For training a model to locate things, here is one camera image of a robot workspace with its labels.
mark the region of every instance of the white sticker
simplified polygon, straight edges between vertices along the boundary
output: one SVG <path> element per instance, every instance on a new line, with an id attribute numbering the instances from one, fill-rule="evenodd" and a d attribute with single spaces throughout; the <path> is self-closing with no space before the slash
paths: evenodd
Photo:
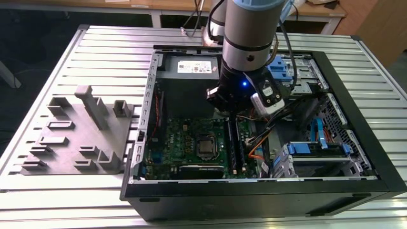
<path id="1" fill-rule="evenodd" d="M 264 162 L 261 163 L 261 169 L 268 173 L 268 165 Z"/>
<path id="2" fill-rule="evenodd" d="M 212 73 L 212 66 L 209 61 L 178 61 L 177 73 Z"/>
<path id="3" fill-rule="evenodd" d="M 137 8 L 148 8 L 149 6 L 146 6 L 146 5 L 132 5 L 132 7 L 137 7 Z"/>

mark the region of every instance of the open computer tower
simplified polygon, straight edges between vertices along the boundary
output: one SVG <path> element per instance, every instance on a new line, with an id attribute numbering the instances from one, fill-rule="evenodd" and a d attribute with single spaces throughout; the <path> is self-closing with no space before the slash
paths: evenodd
<path id="1" fill-rule="evenodd" d="M 221 49 L 154 46 L 121 200 L 145 220 L 333 215 L 405 192 L 404 182 L 322 52 L 278 51 L 268 69 L 298 101 L 252 144 L 266 120 L 229 120 L 205 100 Z"/>

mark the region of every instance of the white table leg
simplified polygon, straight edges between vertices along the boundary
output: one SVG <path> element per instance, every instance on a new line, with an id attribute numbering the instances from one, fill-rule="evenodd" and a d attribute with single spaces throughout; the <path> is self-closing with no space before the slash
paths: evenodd
<path id="1" fill-rule="evenodd" d="M 161 11 L 160 10 L 150 10 L 150 20 L 152 20 L 152 26 L 153 28 L 161 27 Z"/>
<path id="2" fill-rule="evenodd" d="M 21 86 L 19 81 L 17 80 L 17 78 L 7 70 L 7 68 L 5 67 L 1 61 L 0 61 L 0 77 L 3 79 L 3 81 L 11 88 L 18 88 Z"/>
<path id="3" fill-rule="evenodd" d="M 336 29 L 336 27 L 338 25 L 340 19 L 341 18 L 330 18 L 328 23 L 325 24 L 320 34 L 322 34 L 322 35 L 332 35 L 333 31 L 334 31 L 334 29 Z"/>

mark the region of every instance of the wooden table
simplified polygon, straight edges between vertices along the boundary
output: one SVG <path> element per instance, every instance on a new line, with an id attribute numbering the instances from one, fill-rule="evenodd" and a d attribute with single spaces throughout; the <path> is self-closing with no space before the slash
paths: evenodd
<path id="1" fill-rule="evenodd" d="M 205 0 L 202 16 L 208 16 L 212 0 Z M 194 10 L 193 0 L 129 0 L 126 2 L 105 2 L 104 0 L 0 0 L 0 8 L 19 10 L 55 10 L 78 12 L 108 12 L 149 14 L 152 26 L 161 27 L 161 15 L 189 15 Z M 324 22 L 321 34 L 332 34 L 346 12 L 340 6 L 333 10 L 322 5 L 305 3 L 298 8 L 298 21 Z"/>

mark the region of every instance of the motherboard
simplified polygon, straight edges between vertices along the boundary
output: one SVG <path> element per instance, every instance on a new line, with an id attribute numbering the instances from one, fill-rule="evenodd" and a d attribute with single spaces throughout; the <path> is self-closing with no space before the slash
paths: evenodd
<path id="1" fill-rule="evenodd" d="M 149 148 L 145 179 L 252 178 L 254 161 L 245 160 L 245 171 L 229 168 L 225 119 L 166 120 L 164 146 Z M 249 137 L 249 123 L 238 122 L 241 142 Z"/>

